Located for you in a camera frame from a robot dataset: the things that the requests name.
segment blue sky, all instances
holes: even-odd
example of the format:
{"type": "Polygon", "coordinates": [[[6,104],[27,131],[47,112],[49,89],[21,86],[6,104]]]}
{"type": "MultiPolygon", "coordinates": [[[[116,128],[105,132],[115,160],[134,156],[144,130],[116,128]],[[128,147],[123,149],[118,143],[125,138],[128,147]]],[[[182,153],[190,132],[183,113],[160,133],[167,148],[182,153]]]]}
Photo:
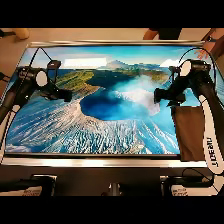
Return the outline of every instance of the blue sky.
{"type": "MultiPolygon", "coordinates": [[[[62,62],[64,68],[66,59],[76,58],[106,58],[107,62],[119,60],[126,64],[161,64],[167,59],[177,60],[191,47],[189,46],[71,46],[44,48],[52,59],[62,62]]],[[[36,48],[28,48],[19,66],[28,65],[36,48]]],[[[184,59],[196,59],[194,51],[189,52],[184,59]]],[[[34,59],[34,67],[46,68],[48,57],[40,49],[34,59]]]]}

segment landscape picture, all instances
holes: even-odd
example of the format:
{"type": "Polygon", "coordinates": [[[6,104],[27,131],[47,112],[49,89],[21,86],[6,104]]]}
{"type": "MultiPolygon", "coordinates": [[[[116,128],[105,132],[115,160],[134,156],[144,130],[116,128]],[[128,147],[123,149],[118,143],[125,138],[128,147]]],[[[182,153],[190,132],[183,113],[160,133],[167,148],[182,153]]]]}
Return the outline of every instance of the landscape picture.
{"type": "MultiPolygon", "coordinates": [[[[72,90],[73,98],[69,103],[49,101],[36,91],[9,128],[6,152],[179,154],[168,101],[155,104],[154,90],[169,87],[168,67],[177,65],[188,49],[189,46],[46,48],[53,59],[62,62],[57,86],[72,90]]],[[[28,48],[18,67],[28,65],[35,50],[28,48]]],[[[48,62],[40,50],[33,66],[46,68],[48,62]]],[[[218,84],[223,85],[220,74],[218,79],[218,84]]],[[[184,105],[200,105],[190,89],[185,94],[184,105]]]]}

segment beige floor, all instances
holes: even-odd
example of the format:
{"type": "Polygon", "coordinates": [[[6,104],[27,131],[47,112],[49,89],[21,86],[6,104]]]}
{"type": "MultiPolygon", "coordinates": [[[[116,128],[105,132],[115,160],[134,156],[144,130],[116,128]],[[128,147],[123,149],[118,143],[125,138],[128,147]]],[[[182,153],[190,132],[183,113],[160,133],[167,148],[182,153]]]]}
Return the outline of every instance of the beige floor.
{"type": "MultiPolygon", "coordinates": [[[[183,28],[181,40],[201,40],[210,28],[183,28]]],[[[142,40],[146,28],[30,28],[27,40],[15,36],[0,39],[0,71],[11,76],[26,45],[52,40],[142,40]]],[[[0,83],[0,96],[5,88],[0,83]]]]}

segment hand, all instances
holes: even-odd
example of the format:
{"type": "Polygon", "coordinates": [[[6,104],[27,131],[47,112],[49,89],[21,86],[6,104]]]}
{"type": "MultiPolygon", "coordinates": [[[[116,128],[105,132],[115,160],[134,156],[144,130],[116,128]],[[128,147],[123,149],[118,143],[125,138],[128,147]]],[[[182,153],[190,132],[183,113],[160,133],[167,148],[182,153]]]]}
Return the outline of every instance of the hand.
{"type": "MultiPolygon", "coordinates": [[[[212,48],[215,46],[215,43],[214,42],[205,42],[204,45],[203,45],[203,48],[205,48],[209,53],[211,52],[212,48]]],[[[208,53],[202,49],[200,50],[197,50],[194,52],[195,54],[198,53],[198,58],[199,59],[203,59],[203,57],[205,56],[205,59],[208,58],[208,53]]]]}

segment logo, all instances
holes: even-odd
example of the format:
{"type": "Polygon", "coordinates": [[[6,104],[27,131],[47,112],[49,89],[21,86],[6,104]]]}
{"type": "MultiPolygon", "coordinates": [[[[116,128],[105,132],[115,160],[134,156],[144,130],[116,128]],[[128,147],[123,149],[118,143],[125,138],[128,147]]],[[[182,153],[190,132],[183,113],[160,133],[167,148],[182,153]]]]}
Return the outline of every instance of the logo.
{"type": "Polygon", "coordinates": [[[214,147],[212,144],[212,138],[207,137],[207,146],[208,146],[208,153],[209,153],[210,159],[212,161],[212,165],[219,167],[216,156],[215,156],[214,147]]]}

